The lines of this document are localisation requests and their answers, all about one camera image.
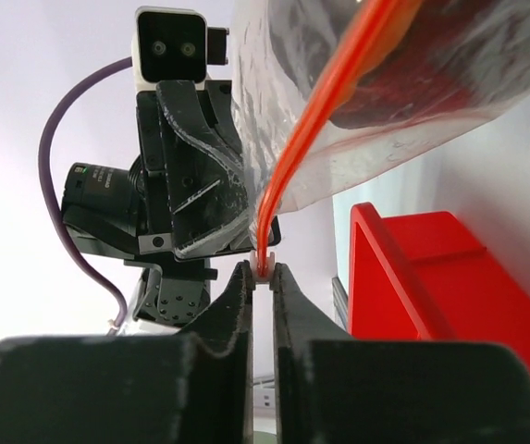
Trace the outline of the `dark purple fake fruit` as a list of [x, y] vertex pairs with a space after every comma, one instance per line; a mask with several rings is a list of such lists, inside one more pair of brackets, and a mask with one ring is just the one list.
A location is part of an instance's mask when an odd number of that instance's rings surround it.
[[530, 91], [530, 1], [425, 1], [331, 122], [345, 130], [509, 102]]

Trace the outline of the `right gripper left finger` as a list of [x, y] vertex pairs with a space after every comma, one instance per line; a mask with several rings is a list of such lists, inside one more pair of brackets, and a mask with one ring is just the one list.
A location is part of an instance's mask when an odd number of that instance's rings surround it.
[[249, 443], [253, 278], [171, 335], [0, 340], [0, 443]]

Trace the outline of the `clear zip top bag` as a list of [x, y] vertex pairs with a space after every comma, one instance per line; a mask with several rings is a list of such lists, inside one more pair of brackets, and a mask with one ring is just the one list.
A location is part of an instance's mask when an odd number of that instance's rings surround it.
[[[239, 1], [233, 123], [249, 238], [291, 133], [367, 1]], [[530, 93], [530, 1], [399, 1], [334, 104], [276, 214], [360, 185], [478, 128]]]

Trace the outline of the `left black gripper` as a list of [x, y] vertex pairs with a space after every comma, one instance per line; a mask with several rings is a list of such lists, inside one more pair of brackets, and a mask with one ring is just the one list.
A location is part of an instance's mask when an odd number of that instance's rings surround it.
[[231, 117], [231, 82], [163, 80], [136, 95], [149, 229], [179, 261], [248, 253], [251, 205]]

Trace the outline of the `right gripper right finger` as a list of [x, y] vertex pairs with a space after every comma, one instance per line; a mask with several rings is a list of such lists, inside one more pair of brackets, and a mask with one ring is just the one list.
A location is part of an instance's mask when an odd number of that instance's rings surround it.
[[281, 443], [530, 443], [530, 374], [484, 342], [360, 340], [275, 268]]

